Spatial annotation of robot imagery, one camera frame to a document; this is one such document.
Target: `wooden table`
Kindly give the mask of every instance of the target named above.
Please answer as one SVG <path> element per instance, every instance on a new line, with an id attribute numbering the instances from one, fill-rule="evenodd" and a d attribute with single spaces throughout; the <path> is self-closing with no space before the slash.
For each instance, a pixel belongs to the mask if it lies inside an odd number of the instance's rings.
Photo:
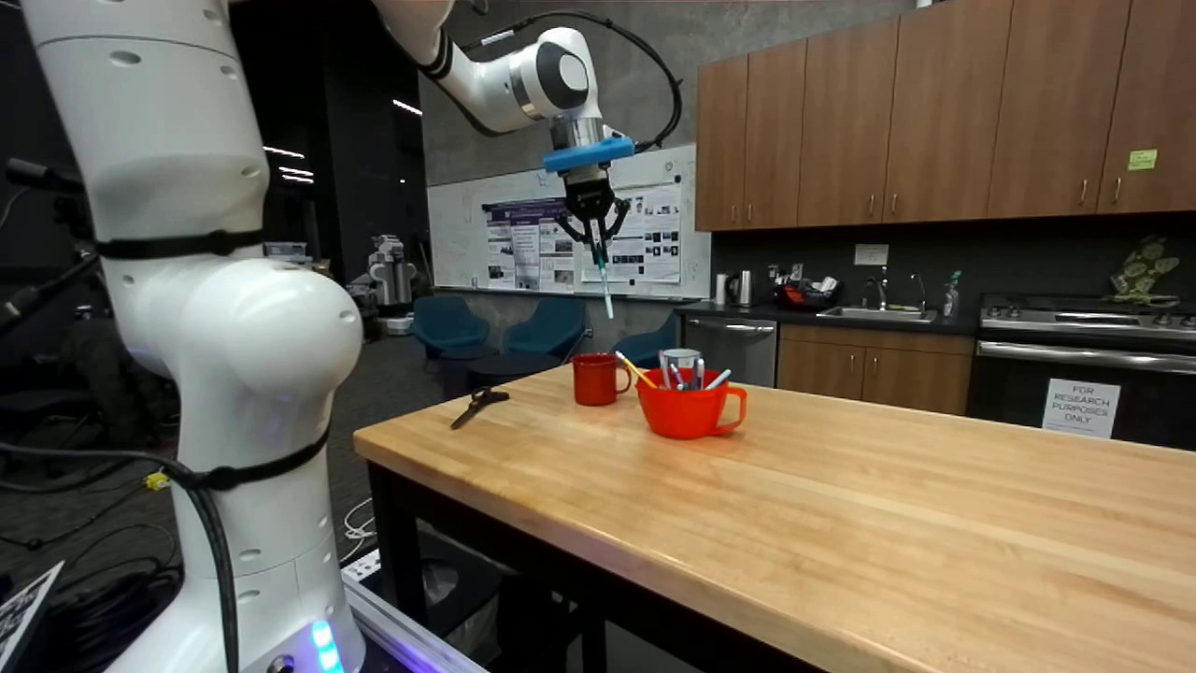
<path id="1" fill-rule="evenodd" d="M 664 442 L 568 368 L 506 389 L 359 430 L 383 508 L 414 485 L 817 668 L 1196 668 L 1196 454 L 779 389 Z"/>

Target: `countertop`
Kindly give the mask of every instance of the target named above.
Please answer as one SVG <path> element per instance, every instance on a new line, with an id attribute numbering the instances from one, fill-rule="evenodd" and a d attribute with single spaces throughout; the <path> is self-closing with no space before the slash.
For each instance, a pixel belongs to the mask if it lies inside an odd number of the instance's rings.
<path id="1" fill-rule="evenodd" d="M 1196 454 L 748 384 L 664 442 L 568 368 L 359 455 L 821 668 L 1194 668 Z"/>
<path id="2" fill-rule="evenodd" d="M 712 316 L 712 318 L 768 318 L 781 326 L 832 326 L 832 328 L 879 328 L 879 332 L 941 332 L 941 337 L 976 337 L 976 316 L 959 316 L 956 321 L 859 321 L 859 318 L 817 318 L 810 310 L 789 310 L 774 305 L 750 305 L 750 308 L 715 308 L 715 305 L 685 305 L 682 316 Z"/>

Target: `wooden cabinet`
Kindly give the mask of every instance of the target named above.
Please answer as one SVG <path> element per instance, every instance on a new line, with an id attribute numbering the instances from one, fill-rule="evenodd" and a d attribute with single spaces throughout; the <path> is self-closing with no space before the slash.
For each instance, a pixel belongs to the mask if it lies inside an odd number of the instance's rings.
<path id="1" fill-rule="evenodd" d="M 1126 33 L 1105 214 L 1196 209 L 1196 4 L 1138 0 Z"/>
<path id="2" fill-rule="evenodd" d="M 1014 0 L 900 17 L 887 221 L 976 221 L 999 146 Z"/>
<path id="3" fill-rule="evenodd" d="M 1129 4 L 1014 4 L 992 219 L 1097 214 Z"/>
<path id="4" fill-rule="evenodd" d="M 926 410 L 968 410 L 973 339 L 937 332 L 784 326 L 779 384 Z"/>
<path id="5" fill-rule="evenodd" d="M 809 40 L 801 221 L 883 221 L 897 23 Z"/>
<path id="6" fill-rule="evenodd" d="M 805 45 L 781 45 L 748 62 L 748 229 L 801 221 L 805 54 Z"/>
<path id="7" fill-rule="evenodd" d="M 748 62 L 699 70 L 699 231 L 748 225 Z"/>

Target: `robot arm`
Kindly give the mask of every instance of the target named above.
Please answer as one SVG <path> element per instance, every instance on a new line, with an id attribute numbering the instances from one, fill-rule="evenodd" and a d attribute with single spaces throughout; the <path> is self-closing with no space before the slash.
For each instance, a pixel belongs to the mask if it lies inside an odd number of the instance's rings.
<path id="1" fill-rule="evenodd" d="M 391 40 L 489 136 L 555 125 L 545 170 L 563 180 L 563 209 L 584 225 L 562 229 L 607 267 L 607 239 L 627 206 L 611 191 L 607 166 L 633 159 L 636 143 L 603 125 L 597 80 L 581 30 L 545 30 L 535 45 L 501 62 L 472 62 L 445 38 L 454 0 L 375 0 Z"/>

